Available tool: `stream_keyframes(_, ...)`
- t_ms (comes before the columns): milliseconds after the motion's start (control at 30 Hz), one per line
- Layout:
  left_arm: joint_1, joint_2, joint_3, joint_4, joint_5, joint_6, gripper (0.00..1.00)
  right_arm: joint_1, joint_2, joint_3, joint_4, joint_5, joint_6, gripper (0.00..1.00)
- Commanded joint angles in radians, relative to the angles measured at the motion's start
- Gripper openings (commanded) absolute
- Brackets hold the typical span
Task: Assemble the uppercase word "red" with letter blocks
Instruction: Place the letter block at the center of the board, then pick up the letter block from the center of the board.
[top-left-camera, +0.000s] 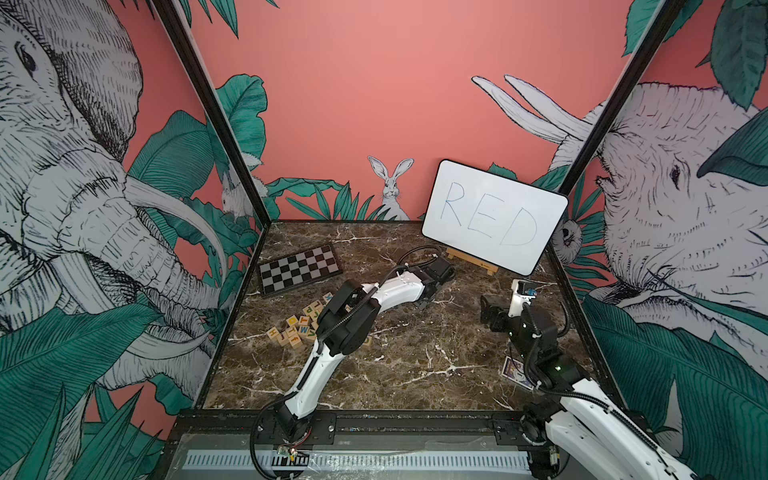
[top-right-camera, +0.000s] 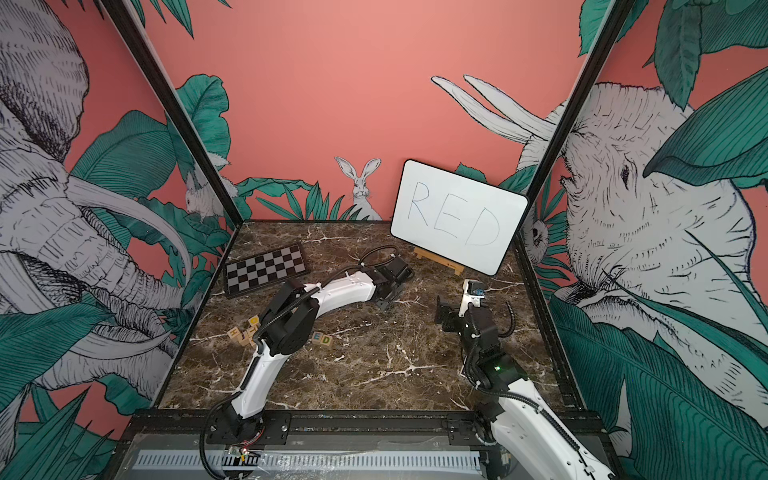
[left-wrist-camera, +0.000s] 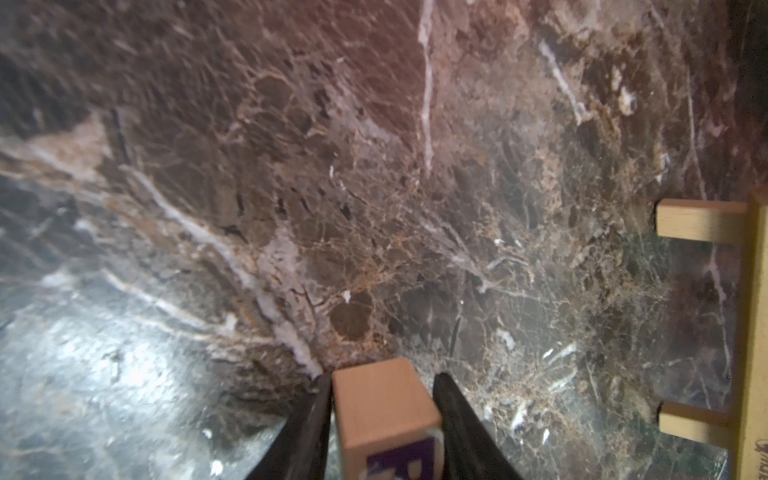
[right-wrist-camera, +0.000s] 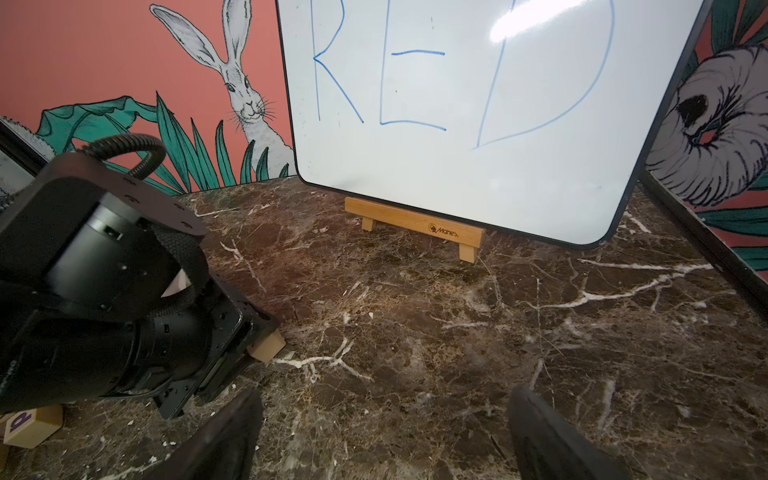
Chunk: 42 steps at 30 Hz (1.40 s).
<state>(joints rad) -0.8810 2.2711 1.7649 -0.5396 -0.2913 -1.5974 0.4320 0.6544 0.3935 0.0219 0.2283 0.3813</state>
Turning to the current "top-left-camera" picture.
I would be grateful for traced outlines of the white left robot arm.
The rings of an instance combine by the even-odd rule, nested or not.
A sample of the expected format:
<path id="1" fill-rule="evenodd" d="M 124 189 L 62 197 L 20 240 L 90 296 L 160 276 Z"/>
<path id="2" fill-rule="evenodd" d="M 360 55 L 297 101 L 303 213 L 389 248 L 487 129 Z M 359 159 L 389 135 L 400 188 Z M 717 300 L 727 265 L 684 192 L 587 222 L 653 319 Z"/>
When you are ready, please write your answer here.
<path id="1" fill-rule="evenodd" d="M 373 284 L 342 284 L 319 316 L 315 342 L 296 381 L 266 407 L 282 442 L 296 444 L 307 435 L 326 384 L 342 360 L 363 345 L 379 314 L 406 303 L 428 304 L 455 275 L 455 267 L 437 256 L 399 264 Z"/>

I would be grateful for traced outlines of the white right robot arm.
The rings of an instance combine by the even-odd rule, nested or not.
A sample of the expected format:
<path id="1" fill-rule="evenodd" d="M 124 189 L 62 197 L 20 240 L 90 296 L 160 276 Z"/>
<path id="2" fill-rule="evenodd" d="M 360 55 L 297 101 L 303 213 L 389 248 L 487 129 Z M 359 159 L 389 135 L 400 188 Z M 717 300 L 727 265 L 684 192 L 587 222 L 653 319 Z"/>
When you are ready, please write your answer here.
<path id="1" fill-rule="evenodd" d="M 617 406 L 559 345 L 567 332 L 526 297 L 514 307 L 480 296 L 480 321 L 504 333 L 521 356 L 522 373 L 543 398 L 523 409 L 523 438 L 566 452 L 596 479 L 697 479 L 699 476 Z"/>

